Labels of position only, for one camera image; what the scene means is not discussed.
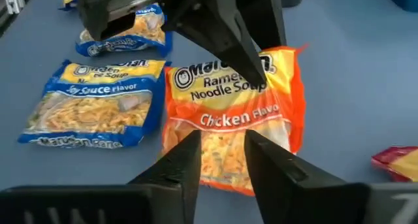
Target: gray table surface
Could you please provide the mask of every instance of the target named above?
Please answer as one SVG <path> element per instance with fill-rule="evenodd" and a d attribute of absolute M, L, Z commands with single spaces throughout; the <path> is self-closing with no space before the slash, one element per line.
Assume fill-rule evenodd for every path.
<path fill-rule="evenodd" d="M 122 150 L 63 150 L 18 144 L 43 85 L 64 59 L 104 65 L 158 58 L 153 50 L 87 58 L 74 50 L 82 30 L 62 0 L 30 0 L 0 39 L 0 189 L 27 184 L 123 184 L 155 162 L 161 132 Z M 389 0 L 303 0 L 285 11 L 291 46 L 306 88 L 306 131 L 299 155 L 350 182 L 382 182 L 370 156 L 397 145 L 417 145 L 418 14 Z M 179 35 L 174 65 L 213 56 Z M 196 223 L 261 223 L 255 199 L 202 187 Z"/>

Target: instant noodle block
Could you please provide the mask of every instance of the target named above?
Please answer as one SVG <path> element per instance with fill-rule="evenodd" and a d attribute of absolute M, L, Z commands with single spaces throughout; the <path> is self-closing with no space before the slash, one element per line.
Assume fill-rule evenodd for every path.
<path fill-rule="evenodd" d="M 164 65 L 136 60 L 91 67 L 64 61 L 18 141 L 65 148 L 136 146 L 159 126 Z"/>
<path fill-rule="evenodd" d="M 157 4 L 136 11 L 135 24 L 132 28 L 104 41 L 94 41 L 87 30 L 80 34 L 76 51 L 83 56 L 97 56 L 103 52 L 143 50 L 156 47 L 162 56 L 172 48 L 172 33 L 165 33 L 161 26 L 165 16 Z"/>
<path fill-rule="evenodd" d="M 305 101 L 297 53 L 288 47 L 261 52 L 267 83 L 260 86 L 252 86 L 219 61 L 166 68 L 163 153 L 200 129 L 201 184 L 253 195 L 245 129 L 293 153 L 302 146 Z"/>
<path fill-rule="evenodd" d="M 418 182 L 418 146 L 391 146 L 374 155 L 372 164 L 389 172 L 397 182 Z"/>

